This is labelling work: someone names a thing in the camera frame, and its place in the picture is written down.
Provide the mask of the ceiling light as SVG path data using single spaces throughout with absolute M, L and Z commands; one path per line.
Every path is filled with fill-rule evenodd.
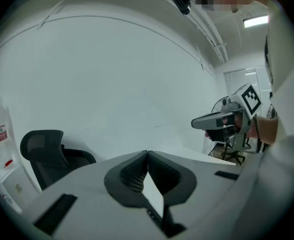
M 267 24 L 269 17 L 267 15 L 251 17 L 243 20 L 243 25 L 245 28 L 250 28 L 254 26 Z

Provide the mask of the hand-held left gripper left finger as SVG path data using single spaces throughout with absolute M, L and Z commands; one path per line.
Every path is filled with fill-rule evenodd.
M 143 150 L 112 167 L 104 177 L 104 185 L 110 196 L 128 208 L 147 208 L 143 194 L 144 180 L 148 173 L 148 152 Z

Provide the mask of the black mesh office chair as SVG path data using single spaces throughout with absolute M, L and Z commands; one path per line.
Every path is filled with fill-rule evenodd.
M 21 155 L 30 162 L 41 190 L 72 171 L 97 162 L 85 150 L 65 148 L 62 144 L 63 135 L 61 130 L 33 130 L 20 142 Z

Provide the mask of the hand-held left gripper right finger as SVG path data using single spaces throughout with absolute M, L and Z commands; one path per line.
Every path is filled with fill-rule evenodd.
M 147 152 L 147 167 L 165 206 L 185 203 L 197 186 L 191 170 L 151 150 Z

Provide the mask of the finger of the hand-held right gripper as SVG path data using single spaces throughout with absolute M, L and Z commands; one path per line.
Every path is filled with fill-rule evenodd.
M 221 129 L 207 129 L 205 131 L 208 137 L 213 142 L 225 142 L 226 141 L 226 130 L 224 128 Z
M 220 130 L 223 129 L 224 119 L 233 120 L 235 112 L 233 111 L 218 111 L 213 112 L 191 121 L 191 127 L 198 130 Z

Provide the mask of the person's right forearm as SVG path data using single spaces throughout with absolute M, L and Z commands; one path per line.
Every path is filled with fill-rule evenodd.
M 279 120 L 275 118 L 254 117 L 251 120 L 251 126 L 246 133 L 247 138 L 260 140 L 264 144 L 272 146 L 277 137 Z

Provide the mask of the white ceiling conduit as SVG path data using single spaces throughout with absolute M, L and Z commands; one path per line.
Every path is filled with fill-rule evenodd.
M 228 62 L 227 43 L 223 41 L 218 29 L 208 14 L 202 9 L 191 9 L 186 17 L 205 36 L 220 63 L 224 64 Z

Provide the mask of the window blinds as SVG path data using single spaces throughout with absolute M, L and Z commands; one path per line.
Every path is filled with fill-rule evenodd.
M 241 86 L 250 83 L 259 96 L 262 107 L 257 115 L 266 117 L 270 107 L 271 83 L 264 66 L 252 67 L 224 73 L 226 91 L 228 95 L 234 93 Z

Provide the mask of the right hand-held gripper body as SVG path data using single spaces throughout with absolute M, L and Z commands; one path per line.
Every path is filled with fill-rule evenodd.
M 226 144 L 234 150 L 246 150 L 247 133 L 262 102 L 252 84 L 247 83 L 222 100 L 223 129 Z

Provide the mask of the white water dispenser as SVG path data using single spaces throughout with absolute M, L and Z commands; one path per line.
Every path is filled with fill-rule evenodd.
M 21 214 L 39 193 L 21 164 L 0 168 L 0 196 L 17 213 Z

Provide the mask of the person's beige shirt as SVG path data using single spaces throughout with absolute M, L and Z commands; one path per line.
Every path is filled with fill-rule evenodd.
M 277 0 L 254 1 L 267 9 L 264 57 L 278 128 L 255 170 L 232 238 L 283 240 L 294 236 L 294 24 Z

